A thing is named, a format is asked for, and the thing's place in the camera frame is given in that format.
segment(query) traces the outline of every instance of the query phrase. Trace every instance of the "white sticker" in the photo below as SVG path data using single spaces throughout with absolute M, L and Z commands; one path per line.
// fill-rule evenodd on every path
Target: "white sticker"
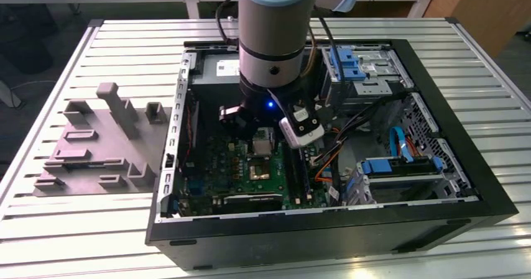
M 306 111 L 306 109 L 303 108 L 299 111 L 294 112 L 294 116 L 298 122 L 302 122 L 304 119 L 308 118 L 308 111 Z
M 372 64 L 364 63 L 364 64 L 362 65 L 362 70 L 363 70 L 363 71 L 376 71 L 376 68 L 374 67 Z
M 240 74 L 240 60 L 220 60 L 216 67 L 218 76 L 238 76 Z
M 339 192 L 332 186 L 328 188 L 328 194 L 334 197 L 335 200 L 339 200 Z

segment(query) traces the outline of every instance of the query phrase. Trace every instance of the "aluminum slotted table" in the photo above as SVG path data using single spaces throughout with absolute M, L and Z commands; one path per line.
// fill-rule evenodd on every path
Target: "aluminum slotted table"
M 531 274 L 531 103 L 459 24 L 444 19 L 328 19 L 338 39 L 410 40 L 520 213 L 423 253 L 191 274 L 144 245 L 151 193 L 32 196 L 33 182 L 67 124 L 60 111 L 68 100 L 88 99 L 92 108 L 104 108 L 96 88 L 112 81 L 135 106 L 150 101 L 171 104 L 184 41 L 219 40 L 214 20 L 94 21 L 91 25 L 0 183 L 0 278 L 228 274 L 231 278 L 499 278 Z M 319 22 L 311 25 L 323 39 Z M 224 22 L 224 28 L 230 37 L 238 35 L 236 22 Z

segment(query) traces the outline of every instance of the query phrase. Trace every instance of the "motherboard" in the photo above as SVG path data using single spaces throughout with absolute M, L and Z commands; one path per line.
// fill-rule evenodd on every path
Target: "motherboard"
M 191 214 L 326 207 L 323 184 L 295 174 L 298 164 L 307 171 L 316 152 L 314 145 L 294 152 L 284 141 L 275 141 L 271 128 L 260 128 L 251 142 L 210 137 L 204 172 L 188 177 Z

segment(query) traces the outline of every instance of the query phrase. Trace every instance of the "screw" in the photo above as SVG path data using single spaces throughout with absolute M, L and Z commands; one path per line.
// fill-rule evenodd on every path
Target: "screw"
M 279 69 L 278 66 L 272 66 L 272 67 L 268 69 L 268 72 L 270 72 L 272 75 L 276 75 L 276 74 L 279 74 L 280 69 Z

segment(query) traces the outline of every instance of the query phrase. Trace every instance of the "green circuit board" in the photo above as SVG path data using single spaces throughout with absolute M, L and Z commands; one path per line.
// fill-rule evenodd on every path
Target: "green circuit board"
M 279 194 L 282 209 L 319 208 L 326 206 L 324 189 L 315 189 L 311 199 L 291 198 L 284 166 L 284 142 L 267 156 L 250 153 L 247 143 L 228 137 L 211 137 L 207 142 L 206 173 L 190 181 L 190 205 L 196 216 L 212 214 L 212 201 L 239 194 Z

